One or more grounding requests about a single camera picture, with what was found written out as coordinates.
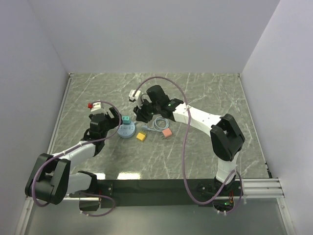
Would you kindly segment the round blue power strip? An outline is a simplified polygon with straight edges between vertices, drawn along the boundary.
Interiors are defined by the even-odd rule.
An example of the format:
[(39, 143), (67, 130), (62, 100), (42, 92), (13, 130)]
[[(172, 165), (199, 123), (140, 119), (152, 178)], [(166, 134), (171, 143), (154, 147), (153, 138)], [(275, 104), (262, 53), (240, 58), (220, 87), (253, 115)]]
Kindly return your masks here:
[(131, 121), (129, 124), (121, 124), (118, 128), (117, 134), (123, 139), (128, 139), (135, 134), (135, 131), (135, 123)]

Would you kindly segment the yellow charger plug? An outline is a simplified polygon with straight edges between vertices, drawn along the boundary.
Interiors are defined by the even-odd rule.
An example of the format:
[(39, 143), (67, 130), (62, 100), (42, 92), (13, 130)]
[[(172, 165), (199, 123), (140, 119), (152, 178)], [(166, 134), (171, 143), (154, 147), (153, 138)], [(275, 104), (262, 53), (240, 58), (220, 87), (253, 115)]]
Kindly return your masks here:
[(139, 141), (144, 141), (146, 139), (146, 133), (139, 132), (136, 136)]

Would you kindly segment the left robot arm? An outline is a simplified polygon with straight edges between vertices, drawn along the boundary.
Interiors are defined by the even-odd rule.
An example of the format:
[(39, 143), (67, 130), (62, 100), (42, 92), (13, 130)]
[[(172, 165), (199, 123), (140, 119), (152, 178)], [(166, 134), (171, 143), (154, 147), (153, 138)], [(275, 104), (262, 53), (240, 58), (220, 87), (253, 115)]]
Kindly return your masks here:
[(115, 107), (108, 113), (90, 114), (89, 118), (89, 128), (76, 145), (52, 155), (43, 153), (37, 158), (25, 186), (25, 194), (32, 197), (37, 206), (58, 205), (66, 195), (78, 191), (87, 197), (99, 192), (95, 174), (86, 171), (71, 174), (71, 171), (101, 152), (105, 140), (109, 139), (108, 132), (118, 130), (122, 118)]

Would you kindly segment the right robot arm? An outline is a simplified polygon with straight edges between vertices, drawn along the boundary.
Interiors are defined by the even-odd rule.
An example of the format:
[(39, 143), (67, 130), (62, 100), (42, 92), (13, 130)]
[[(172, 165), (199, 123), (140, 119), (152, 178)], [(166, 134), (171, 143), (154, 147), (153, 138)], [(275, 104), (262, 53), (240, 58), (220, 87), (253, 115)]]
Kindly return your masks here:
[(190, 126), (211, 138), (213, 151), (218, 157), (215, 191), (219, 195), (228, 194), (235, 178), (236, 161), (245, 142), (235, 118), (230, 114), (210, 114), (177, 98), (170, 99), (159, 85), (150, 87), (146, 93), (149, 100), (142, 98), (141, 91), (131, 90), (129, 93), (129, 101), (137, 103), (134, 108), (136, 120), (148, 123), (154, 115), (161, 115), (165, 119), (187, 124), (190, 114)]

